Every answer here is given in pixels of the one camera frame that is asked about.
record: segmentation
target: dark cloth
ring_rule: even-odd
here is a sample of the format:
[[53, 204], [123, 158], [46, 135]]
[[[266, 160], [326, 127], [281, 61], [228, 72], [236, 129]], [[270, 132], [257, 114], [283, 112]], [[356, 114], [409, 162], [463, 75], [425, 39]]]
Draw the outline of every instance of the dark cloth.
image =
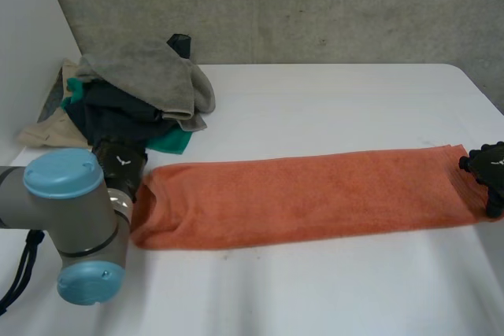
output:
[[168, 41], [168, 46], [175, 50], [179, 57], [189, 59], [191, 57], [191, 37], [176, 33]]
[[83, 99], [66, 105], [65, 110], [93, 146], [105, 137], [146, 144], [176, 125], [175, 120], [163, 120], [159, 109], [104, 80], [86, 84]]

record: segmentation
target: folded towel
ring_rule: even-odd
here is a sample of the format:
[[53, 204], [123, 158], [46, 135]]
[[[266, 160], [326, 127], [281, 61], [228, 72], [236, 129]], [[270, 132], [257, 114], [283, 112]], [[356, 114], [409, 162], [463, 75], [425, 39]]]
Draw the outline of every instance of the folded towel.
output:
[[462, 146], [174, 164], [137, 193], [133, 242], [228, 249], [467, 225], [487, 191], [458, 167]]
[[215, 109], [212, 85], [191, 61], [162, 41], [126, 42], [84, 54], [76, 73], [84, 82], [104, 79], [179, 121], [185, 131], [206, 127], [199, 113]]

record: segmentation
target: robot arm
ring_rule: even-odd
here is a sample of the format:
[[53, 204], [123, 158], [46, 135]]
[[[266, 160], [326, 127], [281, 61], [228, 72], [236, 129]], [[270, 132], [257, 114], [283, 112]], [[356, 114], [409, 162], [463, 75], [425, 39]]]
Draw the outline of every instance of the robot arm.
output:
[[92, 305], [119, 291], [145, 162], [138, 150], [103, 142], [94, 153], [58, 150], [26, 168], [0, 168], [0, 228], [47, 231], [61, 256], [57, 291], [66, 301]]

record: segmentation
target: table surface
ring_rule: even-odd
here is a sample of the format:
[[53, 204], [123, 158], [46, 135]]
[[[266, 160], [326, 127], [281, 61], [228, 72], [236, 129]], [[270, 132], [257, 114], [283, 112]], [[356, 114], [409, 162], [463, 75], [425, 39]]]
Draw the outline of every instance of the table surface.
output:
[[[206, 65], [217, 97], [208, 129], [182, 156], [149, 152], [147, 169], [502, 138], [504, 117], [449, 65]], [[26, 165], [43, 150], [25, 150]], [[24, 231], [0, 233], [0, 293]], [[0, 334], [504, 334], [504, 296], [475, 227], [337, 238], [217, 252], [131, 246], [113, 301], [65, 303], [47, 239]]]

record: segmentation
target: beige cloth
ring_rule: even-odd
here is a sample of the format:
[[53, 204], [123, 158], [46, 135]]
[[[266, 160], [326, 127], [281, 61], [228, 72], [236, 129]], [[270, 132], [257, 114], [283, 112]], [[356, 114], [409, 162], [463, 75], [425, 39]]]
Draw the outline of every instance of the beige cloth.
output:
[[[68, 59], [63, 62], [61, 76], [64, 98], [72, 95], [66, 81], [75, 76], [77, 67]], [[87, 140], [62, 108], [57, 108], [47, 120], [25, 127], [17, 136], [17, 140], [28, 147], [81, 147], [84, 149], [88, 147]]]

